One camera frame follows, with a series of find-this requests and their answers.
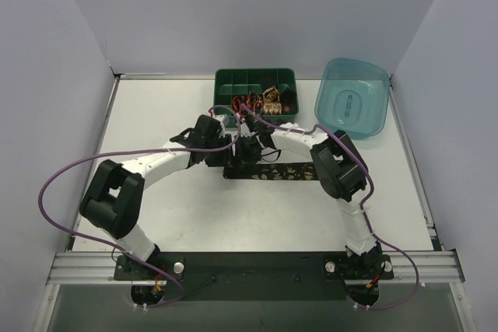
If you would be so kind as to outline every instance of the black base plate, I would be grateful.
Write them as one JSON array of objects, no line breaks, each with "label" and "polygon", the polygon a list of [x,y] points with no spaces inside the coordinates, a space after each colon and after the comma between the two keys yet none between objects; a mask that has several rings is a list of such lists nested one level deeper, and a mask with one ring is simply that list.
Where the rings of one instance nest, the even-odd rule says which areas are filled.
[{"label": "black base plate", "polygon": [[[377,264],[389,256],[382,255]],[[345,252],[204,252],[159,253],[156,265],[163,265],[168,274],[181,280],[184,300],[341,300],[346,292],[336,273],[328,273],[325,264],[336,264],[337,273],[345,280],[372,280],[376,268],[361,271]],[[182,274],[173,272],[176,262],[184,264]],[[156,273],[120,256],[114,272],[115,280],[153,280]],[[392,271],[383,279],[392,279]],[[165,297],[180,295],[172,281],[167,282]]]}]

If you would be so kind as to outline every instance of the electrical wire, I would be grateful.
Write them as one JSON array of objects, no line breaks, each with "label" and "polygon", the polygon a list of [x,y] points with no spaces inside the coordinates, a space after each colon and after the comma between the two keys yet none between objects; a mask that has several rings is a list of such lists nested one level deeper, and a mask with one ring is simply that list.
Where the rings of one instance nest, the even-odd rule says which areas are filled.
[{"label": "electrical wire", "polygon": [[369,309],[369,310],[387,310],[387,309],[392,309],[393,307],[396,307],[396,306],[399,306],[407,301],[409,301],[410,299],[412,299],[413,297],[415,297],[415,295],[417,294],[417,292],[419,291],[419,286],[420,286],[420,274],[419,274],[419,269],[417,268],[417,265],[415,263],[415,261],[402,249],[398,248],[397,246],[391,244],[391,243],[388,243],[387,241],[381,239],[375,232],[374,232],[374,228],[372,227],[372,223],[370,222],[370,219],[368,218],[368,215],[366,214],[366,211],[365,211],[365,203],[366,201],[372,197],[372,195],[374,194],[374,191],[375,191],[375,186],[374,186],[374,181],[372,180],[372,177],[370,176],[369,172],[368,172],[368,169],[366,168],[366,166],[359,160],[358,157],[356,157],[356,155],[343,143],[341,142],[341,140],[335,136],[335,134],[333,132],[331,132],[330,130],[328,130],[326,127],[322,126],[321,124],[315,124],[313,126],[313,129],[311,129],[310,131],[302,131],[302,130],[297,130],[295,128],[283,128],[281,126],[277,126],[276,124],[272,124],[271,122],[268,122],[268,121],[265,121],[263,118],[261,118],[260,116],[258,116],[256,113],[254,113],[252,110],[250,110],[249,108],[247,108],[246,105],[244,104],[241,104],[240,105],[240,108],[243,109],[243,110],[246,110],[252,117],[254,117],[254,119],[256,119],[257,121],[260,121],[262,122],[263,124],[266,124],[267,126],[271,127],[271,128],[276,128],[276,129],[279,129],[279,130],[282,130],[282,131],[291,131],[291,132],[295,132],[297,134],[302,134],[302,135],[311,135],[313,134],[318,128],[320,128],[323,132],[325,132],[334,142],[336,142],[338,144],[339,147],[342,148],[342,150],[348,155],[348,157],[350,159],[353,160],[353,162],[361,169],[361,171],[363,172],[363,174],[365,175],[365,178],[366,180],[368,181],[368,184],[370,185],[370,190],[368,191],[368,193],[365,195],[365,197],[359,202],[359,208],[363,211],[363,217],[365,218],[365,222],[366,222],[366,226],[368,227],[368,230],[370,231],[370,234],[372,235],[372,237],[374,239],[376,239],[379,243],[381,244],[384,244],[385,246],[389,246],[390,248],[396,250],[397,252],[399,252],[400,254],[402,254],[409,262],[410,264],[413,266],[413,270],[415,271],[415,286],[413,287],[413,290],[412,292],[404,299],[401,299],[400,301],[397,301],[397,302],[394,302],[390,305],[386,305],[386,306],[372,306],[372,307],[368,307],[365,306],[365,305],[361,305],[361,304],[358,304],[357,305],[361,308],[364,308],[364,309]]},{"label": "electrical wire", "polygon": [[215,108],[223,108],[225,110],[228,110],[229,112],[232,113],[232,115],[235,117],[235,120],[237,122],[237,135],[233,138],[231,143],[224,145],[223,147],[220,148],[214,148],[214,149],[201,149],[201,148],[173,148],[173,149],[165,149],[165,148],[154,148],[154,149],[139,149],[135,151],[119,151],[119,152],[106,152],[106,153],[98,153],[96,155],[92,156],[87,156],[82,159],[79,159],[73,163],[69,163],[68,165],[64,166],[62,169],[59,171],[55,172],[52,176],[50,176],[47,181],[43,184],[43,186],[40,189],[40,192],[38,194],[38,209],[40,210],[41,215],[45,218],[47,222],[49,222],[51,225],[53,225],[55,228],[60,229],[61,231],[64,231],[70,235],[73,236],[79,236],[82,237],[83,239],[88,239],[88,240],[93,240],[97,241],[98,243],[106,244],[109,246],[112,246],[114,249],[120,250],[124,252],[124,255],[129,257],[130,259],[134,260],[135,262],[138,262],[142,266],[145,266],[153,271],[155,271],[158,274],[161,274],[164,276],[166,279],[172,281],[180,290],[181,290],[181,295],[174,298],[174,299],[168,299],[164,300],[161,302],[158,302],[155,305],[149,305],[148,307],[159,307],[159,306],[165,306],[170,303],[180,301],[183,298],[184,295],[184,286],[173,276],[169,275],[165,271],[161,270],[160,268],[149,264],[145,262],[144,260],[141,260],[140,258],[136,257],[132,253],[127,253],[125,252],[125,249],[117,245],[116,243],[112,243],[109,240],[101,239],[96,236],[91,236],[87,235],[85,233],[77,232],[74,229],[70,229],[68,227],[65,227],[59,223],[57,223],[54,219],[51,218],[50,215],[48,215],[47,210],[44,207],[44,195],[48,187],[52,184],[52,182],[57,179],[60,175],[65,173],[66,171],[72,169],[75,166],[81,165],[82,163],[87,163],[91,160],[94,159],[101,159],[103,157],[115,157],[115,156],[131,156],[131,155],[140,155],[140,154],[146,154],[146,153],[165,153],[165,152],[200,152],[200,153],[210,153],[210,152],[221,152],[226,149],[231,148],[239,139],[240,137],[240,119],[237,116],[237,114],[229,107],[224,106],[224,105],[214,105],[209,109],[209,112],[212,113],[212,110]]},{"label": "electrical wire", "polygon": [[379,282],[379,280],[381,279],[382,275],[384,274],[384,270],[385,270],[385,265],[382,266],[381,270],[379,271],[379,273],[377,274],[377,276],[370,282],[366,285],[366,287],[368,288],[366,293],[369,294],[372,289],[375,288],[375,285],[377,285],[377,283]]},{"label": "electrical wire", "polygon": [[116,264],[117,264],[117,261],[116,259],[114,258],[114,252],[116,251],[116,248],[112,248],[112,252],[110,252],[110,258],[111,260],[113,260]]}]

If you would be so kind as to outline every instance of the black bracket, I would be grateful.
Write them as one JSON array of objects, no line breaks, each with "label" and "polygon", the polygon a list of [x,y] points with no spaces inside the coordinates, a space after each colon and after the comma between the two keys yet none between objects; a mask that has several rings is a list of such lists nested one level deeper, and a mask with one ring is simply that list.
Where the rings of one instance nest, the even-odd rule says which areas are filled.
[{"label": "black bracket", "polygon": [[[215,118],[200,115],[195,123],[195,127],[183,130],[179,135],[173,136],[170,142],[179,143],[187,148],[218,148],[224,145],[226,138],[221,138],[223,128],[221,123]],[[201,163],[215,153],[191,152],[187,168]]]},{"label": "black bracket", "polygon": [[[390,261],[383,255],[378,261]],[[346,252],[180,252],[159,253],[154,265],[164,266],[166,272],[180,280],[185,288],[186,301],[291,301],[291,300],[343,300],[346,289],[337,274],[326,270],[326,263],[336,264],[344,280],[372,280],[381,265],[372,268],[352,269],[358,261]],[[181,262],[184,269],[174,272],[174,264]],[[157,273],[141,268],[119,257],[114,272],[115,280],[154,280]],[[393,278],[392,271],[385,272],[383,279]],[[135,289],[140,299],[154,303],[153,286]],[[180,295],[177,286],[167,282],[164,295],[174,298]]]}]

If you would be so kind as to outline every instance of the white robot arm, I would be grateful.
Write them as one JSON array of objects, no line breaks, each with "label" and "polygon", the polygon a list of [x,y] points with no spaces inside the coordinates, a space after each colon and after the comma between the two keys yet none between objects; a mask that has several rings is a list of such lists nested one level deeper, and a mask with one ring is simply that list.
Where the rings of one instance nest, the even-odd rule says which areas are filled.
[{"label": "white robot arm", "polygon": [[[206,161],[208,166],[227,166],[232,163],[234,156],[231,148],[213,153],[170,151],[213,149],[228,145],[231,137],[225,135],[225,120],[226,116],[211,118],[201,115],[195,128],[187,129],[163,145],[165,152],[130,159],[122,164],[111,160],[102,162],[82,200],[80,213],[105,231],[124,250],[141,260],[148,260],[159,248],[137,223],[143,191],[165,176],[202,161]],[[377,242],[358,206],[350,204],[352,195],[366,186],[364,175],[357,165],[344,159],[345,154],[326,134],[304,135],[304,130],[295,124],[281,126],[289,130],[258,126],[255,128],[254,122],[250,126],[253,135],[249,138],[257,140],[251,143],[251,147],[258,148],[259,154],[264,147],[271,147],[312,159],[325,191],[336,199],[344,200],[339,205],[346,230],[346,246],[358,256],[372,250]],[[340,136],[361,159],[347,135],[342,133]]]}]

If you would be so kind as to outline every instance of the cable tie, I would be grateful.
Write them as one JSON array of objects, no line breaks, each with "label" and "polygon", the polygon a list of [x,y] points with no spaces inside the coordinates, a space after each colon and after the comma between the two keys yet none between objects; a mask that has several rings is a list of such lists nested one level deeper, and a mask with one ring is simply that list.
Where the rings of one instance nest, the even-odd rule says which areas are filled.
[{"label": "cable tie", "polygon": [[288,134],[290,134],[290,132],[295,128],[294,127],[295,125],[296,124],[291,124],[290,127],[289,127],[289,129],[286,131],[286,133],[283,136],[287,136]]},{"label": "cable tie", "polygon": [[164,147],[163,149],[166,149],[168,153],[170,153],[173,157],[177,155],[176,152],[173,152],[171,149]]},{"label": "cable tie", "polygon": [[365,206],[364,205],[364,208],[363,209],[358,209],[358,210],[355,210],[351,213],[351,215],[358,215],[358,214],[363,214],[363,213],[366,213],[367,211],[369,211],[372,207],[370,205],[368,206]]},{"label": "cable tie", "polygon": [[306,130],[303,129],[303,132],[301,132],[301,136],[299,137],[299,141],[301,141],[301,139],[303,138],[303,136],[306,134]]}]

